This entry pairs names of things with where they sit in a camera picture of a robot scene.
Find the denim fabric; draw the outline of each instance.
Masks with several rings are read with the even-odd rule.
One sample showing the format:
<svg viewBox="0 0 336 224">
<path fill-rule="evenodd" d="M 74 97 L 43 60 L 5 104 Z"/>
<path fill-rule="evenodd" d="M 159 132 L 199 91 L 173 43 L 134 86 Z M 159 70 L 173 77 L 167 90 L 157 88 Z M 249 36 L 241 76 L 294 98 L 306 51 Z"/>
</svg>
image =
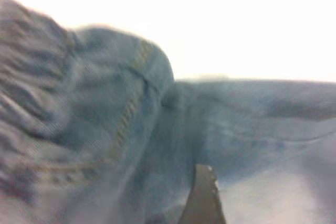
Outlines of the denim fabric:
<svg viewBox="0 0 336 224">
<path fill-rule="evenodd" d="M 174 81 L 149 41 L 0 0 L 0 87 L 0 224 L 177 223 L 198 163 L 228 223 L 336 223 L 334 83 Z"/>
</svg>

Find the light blue jeans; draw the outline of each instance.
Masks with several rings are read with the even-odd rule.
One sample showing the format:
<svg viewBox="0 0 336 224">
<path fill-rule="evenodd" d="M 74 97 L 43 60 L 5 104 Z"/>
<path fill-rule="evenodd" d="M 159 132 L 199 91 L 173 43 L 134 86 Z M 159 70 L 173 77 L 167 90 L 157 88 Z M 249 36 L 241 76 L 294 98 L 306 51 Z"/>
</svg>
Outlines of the light blue jeans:
<svg viewBox="0 0 336 224">
<path fill-rule="evenodd" d="M 196 164 L 229 224 L 336 223 L 334 83 L 174 81 L 149 41 L 0 0 L 0 88 L 0 224 L 177 223 Z"/>
</svg>

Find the seam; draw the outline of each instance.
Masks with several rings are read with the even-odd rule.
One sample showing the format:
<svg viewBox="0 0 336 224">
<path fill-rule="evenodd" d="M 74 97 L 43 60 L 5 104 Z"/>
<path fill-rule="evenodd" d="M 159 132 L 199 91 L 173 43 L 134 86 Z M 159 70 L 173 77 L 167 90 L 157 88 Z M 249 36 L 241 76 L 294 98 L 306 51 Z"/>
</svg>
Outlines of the seam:
<svg viewBox="0 0 336 224">
<path fill-rule="evenodd" d="M 140 69 L 149 58 L 151 53 L 151 45 L 145 41 L 141 41 L 140 49 L 136 53 L 136 57 L 131 66 Z M 120 157 L 122 149 L 127 143 L 128 130 L 130 121 L 139 110 L 140 101 L 143 97 L 142 82 L 137 84 L 136 91 L 133 96 L 128 100 L 124 107 L 124 113 L 119 120 L 117 133 L 112 139 L 112 146 L 108 150 L 105 158 L 97 162 L 85 162 L 77 164 L 29 164 L 27 160 L 21 155 L 19 156 L 17 168 L 28 168 L 33 172 L 37 172 L 37 179 L 34 184 L 49 184 L 57 186 L 76 185 L 97 180 L 102 175 L 102 170 L 106 165 L 115 166 L 115 161 Z"/>
</svg>

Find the bright white wall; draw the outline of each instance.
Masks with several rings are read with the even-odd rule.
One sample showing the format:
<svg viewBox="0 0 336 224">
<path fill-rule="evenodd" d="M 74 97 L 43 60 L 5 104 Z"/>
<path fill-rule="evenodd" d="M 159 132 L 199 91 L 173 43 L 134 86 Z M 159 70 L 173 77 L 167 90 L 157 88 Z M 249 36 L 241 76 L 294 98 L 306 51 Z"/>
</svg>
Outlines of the bright white wall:
<svg viewBox="0 0 336 224">
<path fill-rule="evenodd" d="M 177 78 L 336 80 L 336 0 L 18 0 L 76 27 L 158 43 Z"/>
</svg>

